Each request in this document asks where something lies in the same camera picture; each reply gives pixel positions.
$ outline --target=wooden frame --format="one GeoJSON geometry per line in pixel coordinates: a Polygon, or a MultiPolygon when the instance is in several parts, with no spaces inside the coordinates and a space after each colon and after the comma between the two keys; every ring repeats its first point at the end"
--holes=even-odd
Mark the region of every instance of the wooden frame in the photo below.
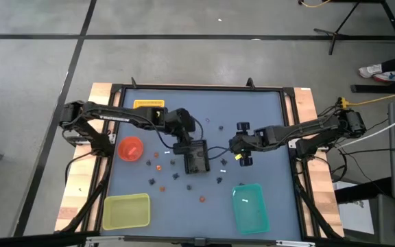
{"type": "MultiPolygon", "coordinates": [[[[94,83],[89,95],[89,101],[97,104],[108,104],[112,83],[94,83]]],[[[313,96],[310,89],[306,88],[294,88],[296,107],[298,109],[298,118],[300,122],[309,121],[316,119],[316,110],[313,103],[313,96]]],[[[118,97],[115,98],[114,106],[118,105],[118,97]]],[[[289,96],[286,96],[286,107],[287,114],[290,124],[294,124],[294,117],[292,114],[291,101],[289,96]]],[[[103,121],[92,120],[90,124],[99,132],[101,132],[103,121]]],[[[109,130],[112,131],[113,123],[110,123],[109,130]]],[[[80,156],[89,152],[89,145],[77,146],[75,149],[74,157],[80,156]]],[[[326,159],[326,155],[323,152],[317,152],[316,156],[326,159]]],[[[86,202],[88,197],[88,191],[93,176],[95,164],[95,156],[86,156],[74,162],[69,170],[69,177],[67,185],[64,190],[62,203],[56,221],[55,230],[64,228],[71,219],[77,214],[83,204],[86,202]]],[[[103,176],[103,169],[106,164],[106,160],[103,159],[101,162],[101,169],[99,177],[103,176]]],[[[332,180],[328,165],[321,160],[309,161],[308,165],[309,174],[311,178],[311,187],[313,190],[313,198],[315,205],[324,219],[332,226],[333,230],[344,236],[344,230],[339,216],[339,211],[335,199],[333,190],[332,180]]],[[[303,177],[300,175],[300,179],[304,185],[303,177]]],[[[98,202],[94,204],[91,210],[91,216],[88,223],[88,231],[94,230],[94,222],[97,217],[98,202]]],[[[311,214],[307,206],[303,203],[303,213],[306,222],[306,230],[308,236],[314,236],[313,224],[311,221],[311,214]]]]}

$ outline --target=white shoe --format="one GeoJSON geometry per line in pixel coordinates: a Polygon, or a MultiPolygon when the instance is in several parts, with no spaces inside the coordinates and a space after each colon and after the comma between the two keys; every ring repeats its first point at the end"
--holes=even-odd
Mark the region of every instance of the white shoe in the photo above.
{"type": "Polygon", "coordinates": [[[382,73],[381,64],[371,65],[369,67],[362,67],[359,69],[359,75],[361,75],[363,78],[371,78],[378,73],[382,73]]]}
{"type": "Polygon", "coordinates": [[[377,74],[373,77],[377,82],[395,82],[395,71],[377,74]]]}

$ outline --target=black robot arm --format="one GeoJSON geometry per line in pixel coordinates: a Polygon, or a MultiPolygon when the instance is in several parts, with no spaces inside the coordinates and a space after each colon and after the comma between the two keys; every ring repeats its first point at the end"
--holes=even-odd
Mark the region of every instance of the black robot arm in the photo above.
{"type": "Polygon", "coordinates": [[[59,126],[74,130],[91,143],[93,155],[108,157],[114,145],[108,135],[98,133],[89,123],[92,119],[105,119],[132,124],[144,130],[156,130],[171,134],[178,139],[173,152],[183,153],[191,142],[189,132],[195,131],[194,118],[183,108],[169,112],[165,107],[138,107],[135,109],[104,106],[93,102],[70,102],[64,105],[59,126]]]}
{"type": "Polygon", "coordinates": [[[359,138],[366,132],[361,115],[353,110],[339,110],[332,115],[292,126],[268,126],[249,135],[250,124],[237,123],[236,135],[229,140],[230,151],[240,154],[240,165],[252,165],[251,152],[267,152],[286,145],[290,140],[317,134],[296,142],[296,156],[306,158],[318,148],[330,146],[340,137],[359,138]]]}

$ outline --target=yellow object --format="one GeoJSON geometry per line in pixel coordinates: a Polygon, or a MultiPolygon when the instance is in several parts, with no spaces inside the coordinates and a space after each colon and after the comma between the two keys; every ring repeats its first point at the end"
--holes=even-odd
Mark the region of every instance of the yellow object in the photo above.
{"type": "Polygon", "coordinates": [[[391,99],[393,97],[395,97],[395,95],[390,95],[390,96],[381,97],[378,99],[372,99],[372,100],[368,100],[366,102],[359,102],[359,103],[351,103],[351,102],[346,101],[344,98],[342,98],[342,108],[346,109],[347,106],[362,106],[364,104],[375,103],[375,102],[379,102],[384,99],[391,99]]]}
{"type": "Polygon", "coordinates": [[[134,100],[134,109],[140,106],[157,106],[164,107],[164,100],[162,99],[136,99],[134,100]]]}
{"type": "Polygon", "coordinates": [[[332,0],[327,0],[324,3],[320,3],[318,5],[308,5],[308,4],[305,4],[303,1],[301,2],[301,4],[304,5],[305,7],[308,7],[308,8],[318,8],[318,7],[323,6],[324,4],[328,3],[329,1],[332,1],[332,0]]]}
{"type": "Polygon", "coordinates": [[[150,198],[146,193],[109,196],[104,200],[103,229],[143,227],[149,223],[150,198]]]}

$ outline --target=concrete floor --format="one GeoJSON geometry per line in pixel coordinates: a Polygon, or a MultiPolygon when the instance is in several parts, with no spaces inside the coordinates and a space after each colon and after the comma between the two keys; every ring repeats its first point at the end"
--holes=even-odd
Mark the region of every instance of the concrete floor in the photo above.
{"type": "MultiPolygon", "coordinates": [[[[395,15],[395,0],[388,1],[395,15]]],[[[0,33],[78,34],[88,0],[0,0],[0,33]]],[[[307,9],[296,0],[99,0],[89,34],[299,34],[334,30],[351,9],[330,3],[307,9]]],[[[379,5],[362,4],[344,26],[346,34],[393,35],[379,5]]],[[[10,234],[39,145],[51,119],[75,46],[74,40],[0,40],[0,237],[10,234]]],[[[244,85],[312,88],[317,111],[337,97],[352,102],[382,95],[352,94],[351,84],[376,84],[357,68],[395,57],[395,42],[339,42],[332,56],[324,41],[87,40],[67,101],[87,99],[93,82],[244,85]]],[[[384,120],[387,102],[361,106],[367,126],[384,120]]],[[[387,134],[347,151],[386,148],[387,134]]],[[[64,189],[64,166],[73,148],[58,133],[26,234],[50,233],[64,189]]],[[[356,155],[371,179],[390,175],[389,154],[356,155]]],[[[328,155],[332,167],[342,160],[328,155]]],[[[366,178],[349,160],[347,177],[366,178]]]]}

